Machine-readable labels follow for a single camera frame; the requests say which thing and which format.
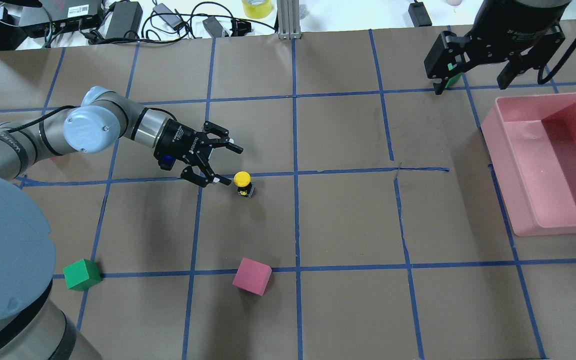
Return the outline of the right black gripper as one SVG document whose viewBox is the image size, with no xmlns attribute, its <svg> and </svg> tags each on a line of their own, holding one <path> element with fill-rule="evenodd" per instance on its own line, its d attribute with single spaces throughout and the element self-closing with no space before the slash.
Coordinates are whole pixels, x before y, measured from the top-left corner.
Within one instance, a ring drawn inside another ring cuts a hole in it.
<svg viewBox="0 0 576 360">
<path fill-rule="evenodd" d="M 564 0 L 485 0 L 464 36 L 443 30 L 423 60 L 435 95 L 450 78 L 486 64 L 505 64 L 497 76 L 500 90 L 530 69 L 542 69 L 566 39 L 560 20 Z M 448 64 L 457 68 L 448 70 Z"/>
</svg>

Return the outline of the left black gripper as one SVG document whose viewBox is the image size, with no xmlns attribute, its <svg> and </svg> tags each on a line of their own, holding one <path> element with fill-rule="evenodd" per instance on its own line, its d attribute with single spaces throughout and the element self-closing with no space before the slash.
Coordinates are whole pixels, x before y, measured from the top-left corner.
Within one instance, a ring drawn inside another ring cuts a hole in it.
<svg viewBox="0 0 576 360">
<path fill-rule="evenodd" d="M 186 166 L 180 173 L 180 178 L 201 188 L 211 183 L 229 186 L 231 178 L 221 174 L 198 174 L 193 167 L 198 167 L 202 173 L 212 173 L 210 155 L 213 148 L 223 148 L 236 154 L 242 154 L 242 146 L 238 146 L 230 137 L 230 130 L 205 121 L 201 131 L 187 125 L 167 119 L 162 126 L 162 132 L 154 146 L 153 156 L 158 166 L 164 171 L 171 171 L 176 161 L 182 161 Z"/>
</svg>

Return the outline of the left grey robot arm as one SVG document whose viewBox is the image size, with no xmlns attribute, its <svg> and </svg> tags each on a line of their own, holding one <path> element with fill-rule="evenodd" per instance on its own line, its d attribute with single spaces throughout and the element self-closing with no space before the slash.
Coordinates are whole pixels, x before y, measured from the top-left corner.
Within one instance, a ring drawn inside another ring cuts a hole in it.
<svg viewBox="0 0 576 360">
<path fill-rule="evenodd" d="M 162 170 L 184 162 L 180 177 L 199 187 L 231 183 L 211 168 L 213 150 L 243 152 L 226 128 L 205 121 L 195 130 L 101 86 L 92 87 L 81 105 L 64 105 L 36 120 L 0 123 L 0 360 L 101 359 L 50 300 L 57 262 L 50 224 L 12 180 L 39 161 L 99 153 L 121 137 L 153 150 Z"/>
</svg>

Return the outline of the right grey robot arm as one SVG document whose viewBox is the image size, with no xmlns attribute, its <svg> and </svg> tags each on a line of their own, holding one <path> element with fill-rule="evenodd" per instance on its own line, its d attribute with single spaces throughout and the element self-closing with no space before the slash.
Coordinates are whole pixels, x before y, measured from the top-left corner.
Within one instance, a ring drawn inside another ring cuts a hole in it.
<svg viewBox="0 0 576 360">
<path fill-rule="evenodd" d="M 560 26 L 568 0 L 485 0 L 464 36 L 443 30 L 423 60 L 436 95 L 450 80 L 486 64 L 505 64 L 497 76 L 499 89 L 536 69 L 537 82 L 548 83 L 576 50 L 576 37 L 553 69 L 544 70 L 566 36 Z"/>
</svg>

